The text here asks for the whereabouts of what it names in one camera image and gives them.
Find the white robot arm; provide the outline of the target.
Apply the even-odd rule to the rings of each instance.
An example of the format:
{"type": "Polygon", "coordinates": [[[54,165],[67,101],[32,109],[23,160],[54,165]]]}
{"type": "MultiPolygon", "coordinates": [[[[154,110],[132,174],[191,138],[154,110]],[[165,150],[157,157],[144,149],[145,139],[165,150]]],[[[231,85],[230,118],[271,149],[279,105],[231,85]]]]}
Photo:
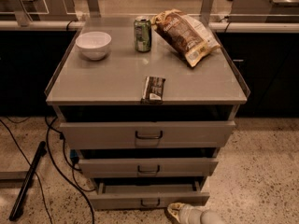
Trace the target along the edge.
{"type": "Polygon", "coordinates": [[[170,203],[167,206],[167,212],[179,224],[226,224],[216,212],[201,211],[187,203],[170,203]]]}

